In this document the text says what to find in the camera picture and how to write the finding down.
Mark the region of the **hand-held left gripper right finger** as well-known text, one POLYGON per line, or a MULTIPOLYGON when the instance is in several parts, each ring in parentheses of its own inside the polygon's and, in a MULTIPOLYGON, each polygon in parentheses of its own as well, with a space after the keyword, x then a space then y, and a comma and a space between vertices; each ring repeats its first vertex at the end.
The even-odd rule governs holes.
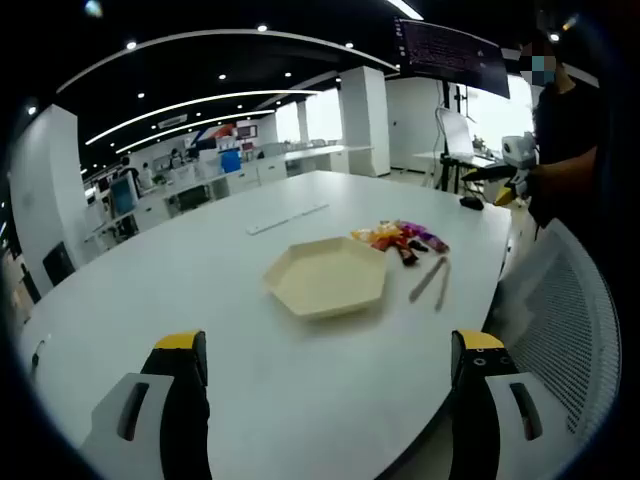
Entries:
POLYGON ((557 479, 575 454, 567 410, 504 344, 452 332, 451 479, 557 479))

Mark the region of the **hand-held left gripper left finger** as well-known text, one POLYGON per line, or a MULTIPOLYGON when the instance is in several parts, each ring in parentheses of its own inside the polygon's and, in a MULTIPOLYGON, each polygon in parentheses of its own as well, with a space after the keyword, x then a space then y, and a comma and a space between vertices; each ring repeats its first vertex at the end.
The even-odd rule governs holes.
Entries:
POLYGON ((168 335, 91 414, 81 453, 104 479, 208 479, 206 335, 168 335))

